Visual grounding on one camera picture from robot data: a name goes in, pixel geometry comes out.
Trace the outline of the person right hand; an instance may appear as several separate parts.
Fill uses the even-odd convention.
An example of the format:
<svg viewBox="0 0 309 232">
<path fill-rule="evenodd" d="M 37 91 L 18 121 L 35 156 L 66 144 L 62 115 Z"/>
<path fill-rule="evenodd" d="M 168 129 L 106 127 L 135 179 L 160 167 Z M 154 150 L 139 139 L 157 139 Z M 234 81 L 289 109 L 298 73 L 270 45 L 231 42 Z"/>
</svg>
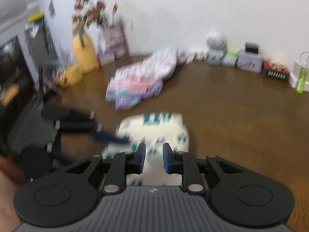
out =
<svg viewBox="0 0 309 232">
<path fill-rule="evenodd" d="M 20 221 L 13 207 L 13 197 L 18 185 L 1 171 L 0 189 L 0 229 L 1 231 L 13 231 L 20 225 Z"/>
</svg>

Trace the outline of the person left hand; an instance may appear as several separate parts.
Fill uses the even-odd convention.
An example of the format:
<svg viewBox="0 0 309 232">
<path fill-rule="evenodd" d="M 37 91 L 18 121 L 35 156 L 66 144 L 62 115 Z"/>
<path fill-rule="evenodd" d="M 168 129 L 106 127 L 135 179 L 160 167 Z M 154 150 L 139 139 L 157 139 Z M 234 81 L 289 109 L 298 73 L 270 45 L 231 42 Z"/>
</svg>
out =
<svg viewBox="0 0 309 232">
<path fill-rule="evenodd" d="M 3 155 L 1 155 L 1 174 L 13 181 L 16 185 L 24 185 L 30 181 L 24 171 L 14 164 L 14 162 Z"/>
</svg>

